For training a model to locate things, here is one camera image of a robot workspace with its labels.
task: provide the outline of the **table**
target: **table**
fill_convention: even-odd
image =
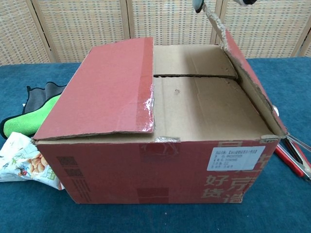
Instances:
[[[289,131],[311,144],[311,58],[248,61]],[[0,67],[0,119],[21,113],[27,85],[65,85],[78,66]],[[78,205],[65,190],[38,182],[0,183],[0,232],[307,232],[310,194],[311,185],[276,155],[242,204]]]

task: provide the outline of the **green towel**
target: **green towel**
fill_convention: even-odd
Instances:
[[[61,95],[48,99],[40,108],[33,112],[11,116],[0,123],[0,134],[7,139],[12,132],[22,133],[31,136],[37,132],[51,109]]]

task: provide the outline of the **torn cardboard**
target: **torn cardboard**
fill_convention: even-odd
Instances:
[[[242,201],[286,130],[227,44],[90,51],[34,136],[75,202]]]

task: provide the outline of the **cardboard box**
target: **cardboard box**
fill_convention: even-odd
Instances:
[[[286,129],[208,17],[223,48],[137,38],[82,62],[34,136],[76,203],[242,201]]]

